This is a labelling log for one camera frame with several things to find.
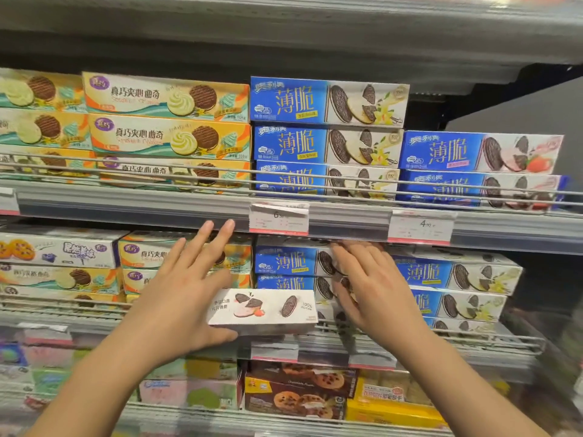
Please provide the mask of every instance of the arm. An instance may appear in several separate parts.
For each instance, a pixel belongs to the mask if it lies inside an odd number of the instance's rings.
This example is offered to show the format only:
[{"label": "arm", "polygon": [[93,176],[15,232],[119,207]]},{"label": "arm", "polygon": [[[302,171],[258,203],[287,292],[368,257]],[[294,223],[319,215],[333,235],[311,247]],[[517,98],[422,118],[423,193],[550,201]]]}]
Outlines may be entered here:
[{"label": "arm", "polygon": [[548,437],[429,329],[409,285],[380,245],[346,241],[332,249],[358,301],[333,283],[346,314],[411,372],[456,435]]},{"label": "arm", "polygon": [[207,221],[194,239],[180,239],[124,320],[73,370],[26,437],[110,436],[125,403],[155,367],[190,351],[234,340],[235,331],[210,327],[206,310],[231,275],[207,276],[233,233],[229,220],[207,246]]}]

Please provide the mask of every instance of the hand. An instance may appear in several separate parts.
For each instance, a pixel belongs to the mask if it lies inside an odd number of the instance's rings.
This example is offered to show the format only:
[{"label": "hand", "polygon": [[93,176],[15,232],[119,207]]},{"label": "hand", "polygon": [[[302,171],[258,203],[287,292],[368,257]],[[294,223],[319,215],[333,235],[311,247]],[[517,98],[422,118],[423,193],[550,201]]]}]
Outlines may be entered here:
[{"label": "hand", "polygon": [[380,244],[333,243],[340,269],[348,274],[357,303],[335,279],[333,289],[350,320],[397,358],[433,334],[395,261]]},{"label": "hand", "polygon": [[113,332],[117,338],[125,336],[125,343],[140,355],[136,360],[143,363],[146,371],[190,351],[237,338],[235,331],[210,327],[206,322],[215,294],[231,286],[229,270],[207,274],[234,228],[235,222],[228,220],[206,246],[212,221],[205,222],[192,241],[179,239]]}]

